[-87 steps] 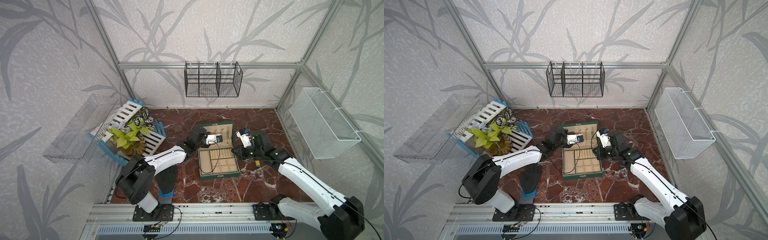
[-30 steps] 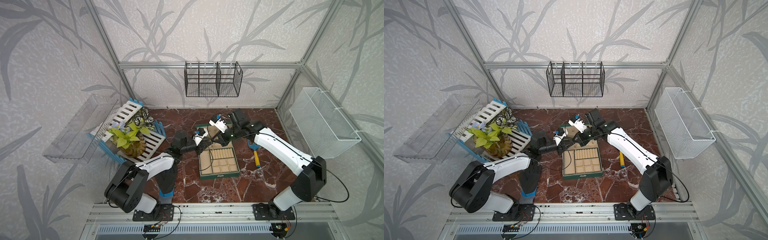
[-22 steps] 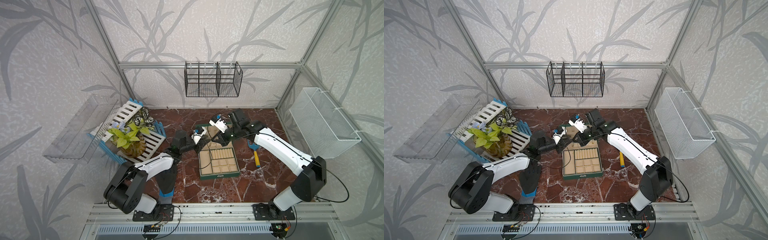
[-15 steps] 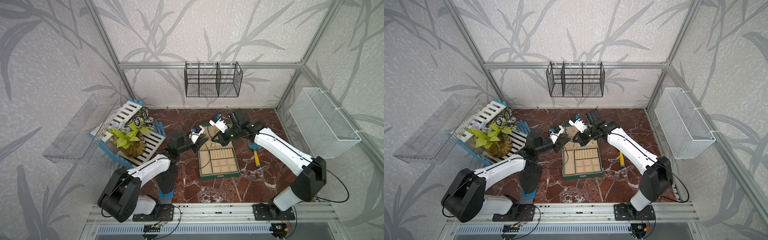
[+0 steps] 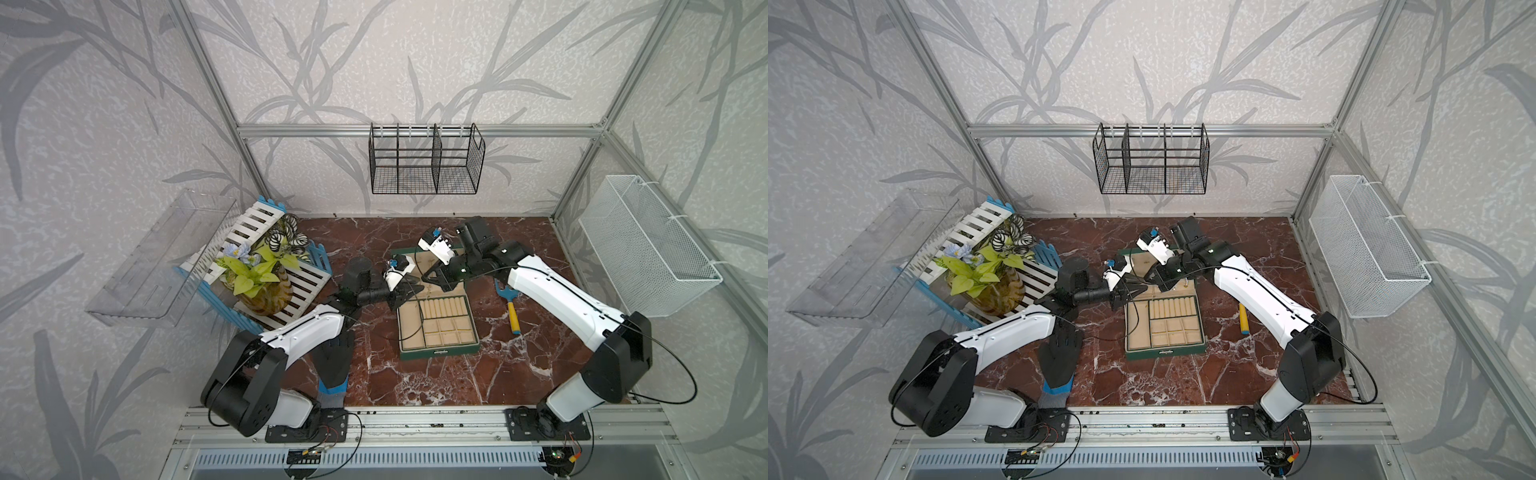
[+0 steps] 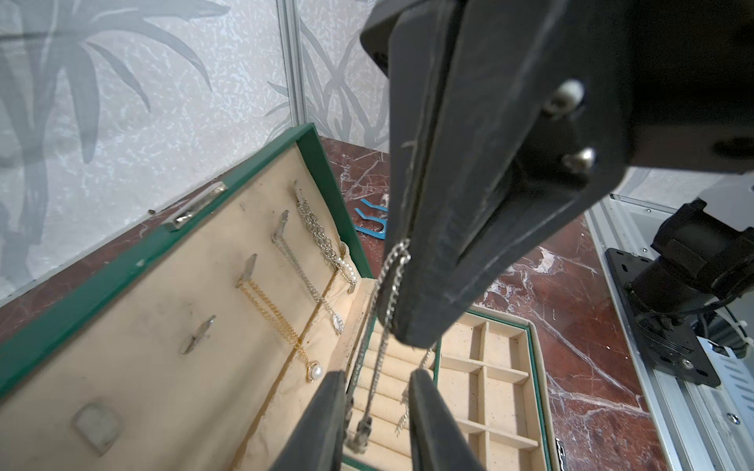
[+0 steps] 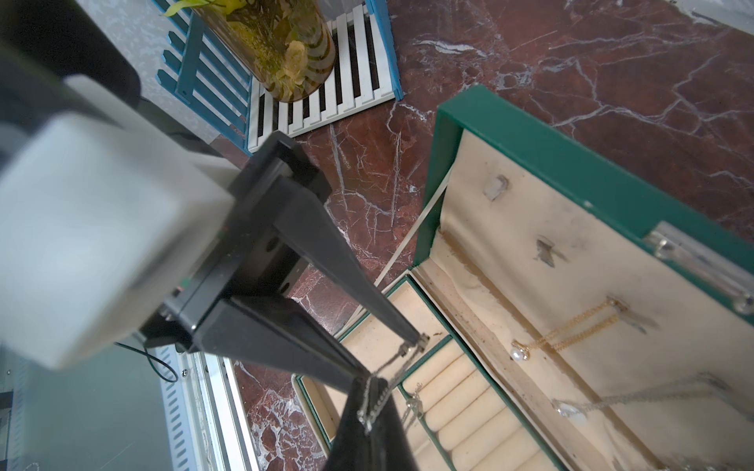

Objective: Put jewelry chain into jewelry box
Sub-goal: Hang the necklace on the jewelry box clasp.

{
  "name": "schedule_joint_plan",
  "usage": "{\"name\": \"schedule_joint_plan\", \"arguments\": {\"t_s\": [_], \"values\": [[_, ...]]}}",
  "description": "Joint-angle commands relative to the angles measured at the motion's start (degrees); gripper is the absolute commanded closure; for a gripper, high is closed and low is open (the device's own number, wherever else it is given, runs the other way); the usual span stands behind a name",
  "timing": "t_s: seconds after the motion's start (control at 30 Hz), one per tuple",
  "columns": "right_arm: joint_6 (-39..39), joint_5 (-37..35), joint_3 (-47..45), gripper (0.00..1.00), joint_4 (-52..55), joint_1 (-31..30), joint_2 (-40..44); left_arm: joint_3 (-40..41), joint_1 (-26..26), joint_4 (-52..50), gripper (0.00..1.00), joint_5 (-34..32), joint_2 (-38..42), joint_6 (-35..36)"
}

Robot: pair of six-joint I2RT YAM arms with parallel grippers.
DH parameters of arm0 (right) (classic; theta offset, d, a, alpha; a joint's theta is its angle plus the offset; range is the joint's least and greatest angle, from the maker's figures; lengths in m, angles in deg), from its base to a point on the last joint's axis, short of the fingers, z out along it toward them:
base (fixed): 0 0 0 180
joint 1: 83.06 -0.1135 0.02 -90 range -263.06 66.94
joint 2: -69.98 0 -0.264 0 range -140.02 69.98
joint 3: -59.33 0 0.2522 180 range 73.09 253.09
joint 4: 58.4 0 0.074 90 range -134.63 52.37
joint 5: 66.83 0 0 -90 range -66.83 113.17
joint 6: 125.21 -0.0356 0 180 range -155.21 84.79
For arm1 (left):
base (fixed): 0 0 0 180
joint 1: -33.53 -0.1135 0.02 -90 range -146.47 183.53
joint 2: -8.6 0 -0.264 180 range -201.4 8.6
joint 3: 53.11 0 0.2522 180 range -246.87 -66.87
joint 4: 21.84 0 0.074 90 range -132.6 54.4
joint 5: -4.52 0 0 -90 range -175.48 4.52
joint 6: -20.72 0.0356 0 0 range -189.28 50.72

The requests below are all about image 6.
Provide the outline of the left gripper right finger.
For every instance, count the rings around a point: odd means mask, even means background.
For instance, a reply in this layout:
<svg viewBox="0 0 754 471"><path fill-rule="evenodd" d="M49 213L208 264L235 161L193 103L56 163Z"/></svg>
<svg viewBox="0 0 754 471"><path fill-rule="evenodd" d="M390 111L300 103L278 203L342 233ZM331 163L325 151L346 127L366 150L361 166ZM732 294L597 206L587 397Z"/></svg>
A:
<svg viewBox="0 0 754 471"><path fill-rule="evenodd" d="M410 375L410 445L414 470L484 470L423 369Z"/></svg>

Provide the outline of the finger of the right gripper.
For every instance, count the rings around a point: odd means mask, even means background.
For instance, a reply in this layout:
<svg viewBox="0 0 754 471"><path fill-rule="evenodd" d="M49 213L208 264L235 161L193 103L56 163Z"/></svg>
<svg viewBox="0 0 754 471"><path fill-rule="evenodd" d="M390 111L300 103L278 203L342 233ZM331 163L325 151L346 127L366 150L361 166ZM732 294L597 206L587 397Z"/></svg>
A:
<svg viewBox="0 0 754 471"><path fill-rule="evenodd" d="M447 276L441 249L439 205L443 190L434 141L455 39L461 1L379 1L361 35L362 45L389 79L390 216L386 243L408 241L395 315L397 336L437 336L428 301Z"/></svg>
<svg viewBox="0 0 754 471"><path fill-rule="evenodd" d="M624 1L461 1L433 145L446 278L435 343L512 263L614 188L626 168Z"/></svg>

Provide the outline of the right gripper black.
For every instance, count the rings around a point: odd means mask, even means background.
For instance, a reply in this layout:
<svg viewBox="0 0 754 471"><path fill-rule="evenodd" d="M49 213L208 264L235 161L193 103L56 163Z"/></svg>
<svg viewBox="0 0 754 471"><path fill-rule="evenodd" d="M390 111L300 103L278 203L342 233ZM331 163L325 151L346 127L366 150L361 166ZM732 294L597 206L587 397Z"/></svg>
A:
<svg viewBox="0 0 754 471"><path fill-rule="evenodd" d="M624 168L753 170L753 4L624 1Z"/></svg>

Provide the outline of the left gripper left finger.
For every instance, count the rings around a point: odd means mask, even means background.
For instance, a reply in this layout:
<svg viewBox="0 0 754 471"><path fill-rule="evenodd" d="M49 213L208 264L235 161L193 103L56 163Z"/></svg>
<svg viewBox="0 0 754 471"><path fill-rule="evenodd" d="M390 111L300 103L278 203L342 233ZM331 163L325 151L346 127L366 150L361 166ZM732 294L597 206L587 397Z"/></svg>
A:
<svg viewBox="0 0 754 471"><path fill-rule="evenodd" d="M270 470L340 470L345 412L346 372L329 372Z"/></svg>

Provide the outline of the green jewelry box beige lining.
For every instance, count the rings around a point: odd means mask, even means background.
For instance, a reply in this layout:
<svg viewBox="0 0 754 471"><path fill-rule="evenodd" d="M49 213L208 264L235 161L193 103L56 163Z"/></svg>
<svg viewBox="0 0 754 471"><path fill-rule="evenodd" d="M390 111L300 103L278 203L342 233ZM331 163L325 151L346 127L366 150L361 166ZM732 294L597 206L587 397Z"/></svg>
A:
<svg viewBox="0 0 754 471"><path fill-rule="evenodd" d="M553 470L534 326L483 309L383 343L375 282L312 126L285 131L1 347L5 470L265 470L322 377L372 416L347 470L412 468L424 367L482 466Z"/></svg>

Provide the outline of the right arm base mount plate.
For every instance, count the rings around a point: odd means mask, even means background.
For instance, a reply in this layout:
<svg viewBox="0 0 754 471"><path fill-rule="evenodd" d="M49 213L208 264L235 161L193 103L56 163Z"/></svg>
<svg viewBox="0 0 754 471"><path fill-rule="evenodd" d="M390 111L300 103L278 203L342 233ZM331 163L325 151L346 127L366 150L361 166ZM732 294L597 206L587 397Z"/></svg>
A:
<svg viewBox="0 0 754 471"><path fill-rule="evenodd" d="M689 383L720 386L722 381L689 322L652 312L633 295L632 283L651 265L651 260L616 248L607 249L605 255L619 304L644 363Z"/></svg>

